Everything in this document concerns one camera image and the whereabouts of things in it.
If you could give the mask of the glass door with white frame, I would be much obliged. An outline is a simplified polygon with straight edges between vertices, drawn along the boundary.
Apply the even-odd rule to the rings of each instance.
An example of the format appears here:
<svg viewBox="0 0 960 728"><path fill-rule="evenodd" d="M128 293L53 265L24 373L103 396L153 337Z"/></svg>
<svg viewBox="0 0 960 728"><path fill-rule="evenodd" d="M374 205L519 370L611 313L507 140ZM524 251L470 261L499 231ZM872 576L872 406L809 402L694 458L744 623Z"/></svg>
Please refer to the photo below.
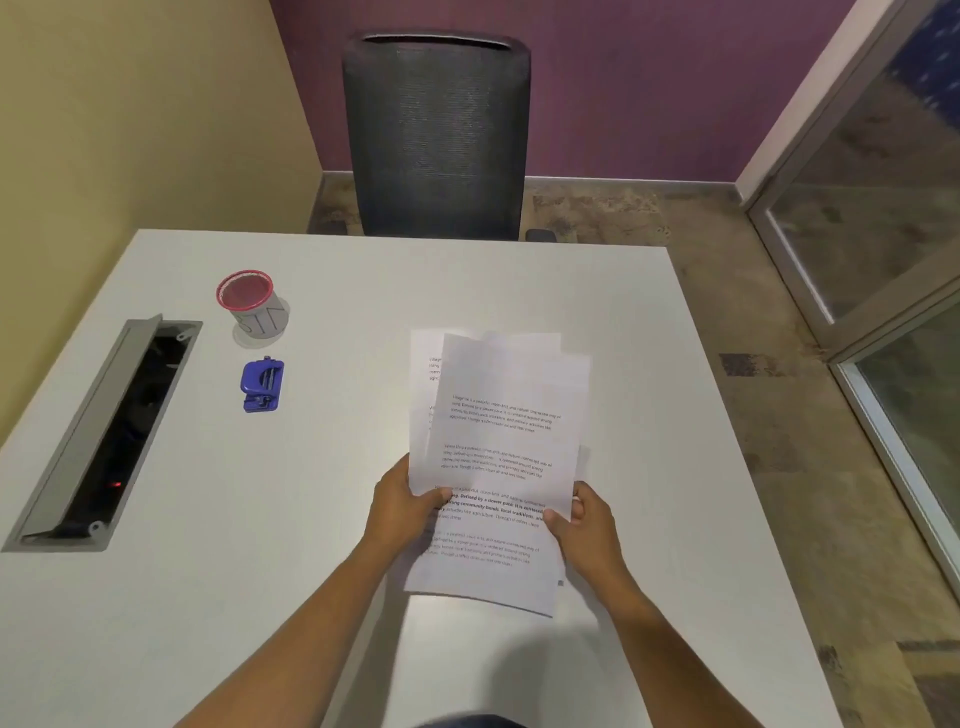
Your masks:
<svg viewBox="0 0 960 728"><path fill-rule="evenodd" d="M960 0L855 0L736 186L960 601Z"/></svg>

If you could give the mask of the person's left forearm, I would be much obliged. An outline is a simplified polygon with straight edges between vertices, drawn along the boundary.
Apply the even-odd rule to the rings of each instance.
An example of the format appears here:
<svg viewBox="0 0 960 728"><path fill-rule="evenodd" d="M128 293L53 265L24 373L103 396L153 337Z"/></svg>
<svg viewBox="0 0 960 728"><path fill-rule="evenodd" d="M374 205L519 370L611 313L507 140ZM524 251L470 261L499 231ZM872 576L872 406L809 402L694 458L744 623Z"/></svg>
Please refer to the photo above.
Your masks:
<svg viewBox="0 0 960 728"><path fill-rule="evenodd" d="M246 661L174 728L315 728L399 542L364 536Z"/></svg>

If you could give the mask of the person's right hand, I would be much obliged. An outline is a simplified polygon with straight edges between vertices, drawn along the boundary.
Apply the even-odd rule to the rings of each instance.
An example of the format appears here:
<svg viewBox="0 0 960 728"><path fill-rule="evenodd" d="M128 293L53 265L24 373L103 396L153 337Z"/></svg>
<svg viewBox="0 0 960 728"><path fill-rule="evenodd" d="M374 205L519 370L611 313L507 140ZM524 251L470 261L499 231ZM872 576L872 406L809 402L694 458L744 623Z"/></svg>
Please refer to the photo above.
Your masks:
<svg viewBox="0 0 960 728"><path fill-rule="evenodd" d="M572 527L565 541L557 541L560 553L596 596L604 600L607 593L632 582L616 520L606 501L583 480L573 484L570 513L572 508L580 509L580 523Z"/></svg>

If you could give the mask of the black mesh office chair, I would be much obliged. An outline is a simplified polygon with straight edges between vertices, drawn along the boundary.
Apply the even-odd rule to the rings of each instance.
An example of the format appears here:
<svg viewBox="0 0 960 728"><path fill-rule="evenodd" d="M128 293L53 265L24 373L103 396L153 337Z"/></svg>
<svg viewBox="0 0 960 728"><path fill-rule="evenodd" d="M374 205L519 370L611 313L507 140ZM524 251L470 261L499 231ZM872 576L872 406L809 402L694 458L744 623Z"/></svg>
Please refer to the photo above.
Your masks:
<svg viewBox="0 0 960 728"><path fill-rule="evenodd" d="M346 126L367 237L522 239L532 54L453 30L354 34Z"/></svg>

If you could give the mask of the printed white paper sheet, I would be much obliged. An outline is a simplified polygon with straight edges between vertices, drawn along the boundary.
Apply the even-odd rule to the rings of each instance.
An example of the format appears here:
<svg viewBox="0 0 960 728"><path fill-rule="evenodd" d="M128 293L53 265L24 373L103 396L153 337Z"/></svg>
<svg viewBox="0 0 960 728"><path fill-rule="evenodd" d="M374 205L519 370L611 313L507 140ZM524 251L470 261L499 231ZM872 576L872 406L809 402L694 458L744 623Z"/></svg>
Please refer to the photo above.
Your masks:
<svg viewBox="0 0 960 728"><path fill-rule="evenodd" d="M409 477L414 491L420 485L426 458L442 368L442 351L448 334L479 340L500 347L544 350L549 354L562 350L562 335L548 333L501 333L471 329L414 329L410 338Z"/></svg>
<svg viewBox="0 0 960 728"><path fill-rule="evenodd" d="M592 360L447 334L419 485L451 488L395 578L409 594L552 618L566 577L546 508L570 517Z"/></svg>

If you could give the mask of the white mug with red rim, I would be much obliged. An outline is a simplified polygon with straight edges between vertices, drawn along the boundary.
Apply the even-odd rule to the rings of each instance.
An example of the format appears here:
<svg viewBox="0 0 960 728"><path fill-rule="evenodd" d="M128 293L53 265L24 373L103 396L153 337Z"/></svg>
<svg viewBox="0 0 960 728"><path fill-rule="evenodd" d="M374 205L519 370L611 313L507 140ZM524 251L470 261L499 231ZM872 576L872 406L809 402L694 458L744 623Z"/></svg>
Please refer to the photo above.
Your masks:
<svg viewBox="0 0 960 728"><path fill-rule="evenodd" d="M234 318L239 333L252 341L275 339L289 324L289 307L263 271L246 269L227 275L217 285L215 298Z"/></svg>

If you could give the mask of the person's left hand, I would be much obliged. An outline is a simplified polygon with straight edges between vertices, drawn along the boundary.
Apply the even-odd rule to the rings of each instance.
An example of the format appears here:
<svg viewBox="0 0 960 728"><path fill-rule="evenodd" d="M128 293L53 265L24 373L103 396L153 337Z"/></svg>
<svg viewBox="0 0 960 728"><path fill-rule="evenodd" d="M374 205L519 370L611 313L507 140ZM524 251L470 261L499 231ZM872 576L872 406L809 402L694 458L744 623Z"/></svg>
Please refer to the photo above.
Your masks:
<svg viewBox="0 0 960 728"><path fill-rule="evenodd" d="M409 484L409 453L405 453L376 483L361 545L381 556L396 558L425 532L429 516L419 516L417 496Z"/></svg>

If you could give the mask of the person's right forearm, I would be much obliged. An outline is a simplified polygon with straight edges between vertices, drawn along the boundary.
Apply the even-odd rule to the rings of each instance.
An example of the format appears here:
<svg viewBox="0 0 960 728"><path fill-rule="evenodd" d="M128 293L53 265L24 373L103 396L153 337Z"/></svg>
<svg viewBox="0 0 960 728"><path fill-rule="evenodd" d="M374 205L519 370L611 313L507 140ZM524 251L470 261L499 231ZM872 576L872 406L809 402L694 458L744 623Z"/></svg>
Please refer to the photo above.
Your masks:
<svg viewBox="0 0 960 728"><path fill-rule="evenodd" d="M628 572L591 588L611 619L653 728L763 728Z"/></svg>

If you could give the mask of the blue hole punch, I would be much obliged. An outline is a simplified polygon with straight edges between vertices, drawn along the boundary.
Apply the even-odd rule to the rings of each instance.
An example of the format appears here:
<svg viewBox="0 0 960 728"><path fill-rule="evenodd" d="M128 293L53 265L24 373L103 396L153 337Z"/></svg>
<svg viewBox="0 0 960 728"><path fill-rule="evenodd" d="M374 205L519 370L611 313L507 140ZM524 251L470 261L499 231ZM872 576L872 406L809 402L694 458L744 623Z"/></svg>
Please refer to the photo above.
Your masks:
<svg viewBox="0 0 960 728"><path fill-rule="evenodd" d="M243 411L258 414L276 411L280 405L285 362L264 356L245 364L240 380Z"/></svg>

